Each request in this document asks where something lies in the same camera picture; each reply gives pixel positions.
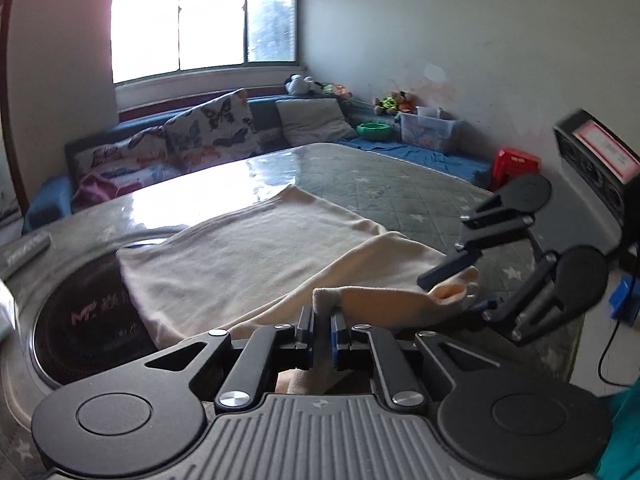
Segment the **red box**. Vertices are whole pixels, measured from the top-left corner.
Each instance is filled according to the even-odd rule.
[[[489,190],[500,189],[512,178],[526,173],[540,173],[540,158],[515,148],[502,148],[495,157]]]

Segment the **black speaker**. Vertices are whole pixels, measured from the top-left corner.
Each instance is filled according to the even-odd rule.
[[[554,127],[560,155],[593,189],[623,229],[637,237],[640,226],[640,158],[585,110]]]

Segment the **teal fabric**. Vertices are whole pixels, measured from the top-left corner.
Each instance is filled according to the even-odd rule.
[[[31,202],[22,224],[22,234],[71,215],[74,185],[68,175],[54,176],[40,188]]]
[[[640,380],[622,393],[605,397],[613,434],[595,475],[600,480],[640,479]]]

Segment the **black cable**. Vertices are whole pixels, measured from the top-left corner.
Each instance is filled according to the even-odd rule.
[[[636,268],[634,269],[634,273],[631,278],[631,285],[629,286],[629,290],[625,295],[625,299],[622,300],[622,306],[620,306],[621,311],[624,310],[624,308],[626,307],[626,304],[628,303],[629,299],[634,293],[634,287],[636,286],[636,279],[638,278],[639,270],[640,270],[640,251],[636,253]],[[614,383],[612,381],[607,380],[602,375],[602,363],[604,362],[604,357],[607,355],[607,352],[609,351],[611,343],[613,343],[613,339],[616,337],[616,334],[618,333],[619,328],[620,328],[620,320],[616,322],[616,326],[614,327],[613,332],[611,332],[611,337],[609,337],[609,341],[607,342],[607,345],[604,347],[604,350],[602,351],[602,355],[600,356],[600,360],[598,361],[598,377],[603,383],[608,384],[609,386],[619,386],[620,388],[631,388],[631,386],[633,386],[632,384]]]

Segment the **gray pillow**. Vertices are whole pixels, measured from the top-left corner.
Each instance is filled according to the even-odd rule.
[[[292,146],[331,142],[355,135],[335,99],[286,99],[276,101],[276,106],[282,133]]]

